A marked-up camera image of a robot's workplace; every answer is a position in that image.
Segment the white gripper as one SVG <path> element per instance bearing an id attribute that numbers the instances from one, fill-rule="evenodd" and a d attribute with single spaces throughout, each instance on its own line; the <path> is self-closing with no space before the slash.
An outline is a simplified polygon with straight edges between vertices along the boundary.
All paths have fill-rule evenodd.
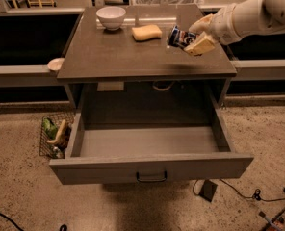
<path id="1" fill-rule="evenodd" d="M 189 55 L 198 56 L 212 51 L 217 43 L 215 39 L 222 45 L 240 41 L 242 38 L 233 24 L 235 8 L 235 3 L 230 4 L 219 9 L 214 15 L 208 14 L 192 24 L 189 28 L 191 33 L 203 33 L 185 47 L 184 51 Z"/>

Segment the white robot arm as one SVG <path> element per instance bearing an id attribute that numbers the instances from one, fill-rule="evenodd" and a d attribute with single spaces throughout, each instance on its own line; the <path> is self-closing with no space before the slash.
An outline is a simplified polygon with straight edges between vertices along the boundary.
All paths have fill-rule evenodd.
<path id="1" fill-rule="evenodd" d="M 217 43 L 229 45 L 252 35 L 285 33 L 285 0 L 246 0 L 206 15 L 190 28 L 197 39 L 184 51 L 196 56 L 213 50 Z"/>

